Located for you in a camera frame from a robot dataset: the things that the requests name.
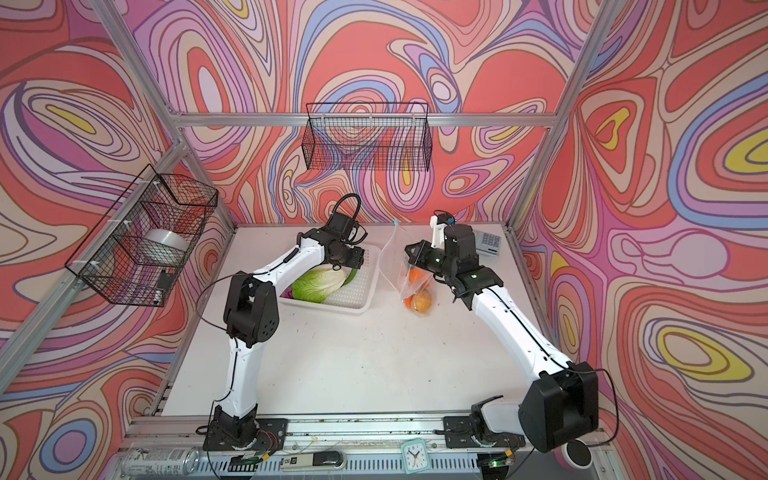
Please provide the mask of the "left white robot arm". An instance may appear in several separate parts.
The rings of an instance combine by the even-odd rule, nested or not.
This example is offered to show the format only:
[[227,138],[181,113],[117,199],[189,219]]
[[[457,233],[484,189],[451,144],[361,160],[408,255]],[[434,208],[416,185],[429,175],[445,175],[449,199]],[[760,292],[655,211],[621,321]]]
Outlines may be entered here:
[[295,245],[268,265],[231,276],[223,311],[230,339],[226,392],[212,402],[204,449],[246,450],[262,428],[257,420],[257,375],[263,349],[280,324],[278,299],[302,275],[326,265],[358,270],[364,264],[366,238],[359,235],[361,198],[346,194],[319,228],[297,234]]

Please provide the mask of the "clear zip top bag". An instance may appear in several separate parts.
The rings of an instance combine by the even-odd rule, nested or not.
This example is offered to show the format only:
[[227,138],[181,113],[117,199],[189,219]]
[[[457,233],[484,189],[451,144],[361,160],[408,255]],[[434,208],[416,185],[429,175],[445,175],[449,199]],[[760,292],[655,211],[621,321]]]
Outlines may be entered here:
[[[412,267],[407,262],[404,248],[408,244],[415,243],[415,238],[398,222],[395,221],[391,234],[381,251],[379,268],[385,280],[397,293],[402,306],[410,313],[417,316],[428,315],[434,307],[435,298],[432,290],[432,275],[422,285],[410,285],[408,282],[409,269]],[[427,314],[418,314],[404,305],[404,299],[414,295],[422,289],[428,289],[433,297],[432,308]]]

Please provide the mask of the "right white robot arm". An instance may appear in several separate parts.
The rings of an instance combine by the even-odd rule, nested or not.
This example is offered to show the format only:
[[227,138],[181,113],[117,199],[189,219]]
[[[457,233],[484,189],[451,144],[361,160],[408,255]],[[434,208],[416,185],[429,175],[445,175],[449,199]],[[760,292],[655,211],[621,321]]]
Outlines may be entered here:
[[437,210],[432,238],[409,244],[410,266],[430,273],[454,299],[482,320],[516,362],[526,381],[520,400],[501,395],[471,408],[474,436],[525,437],[541,452],[577,440],[599,425],[599,380],[587,362],[576,364],[553,345],[516,305],[502,279],[480,262],[471,226]]

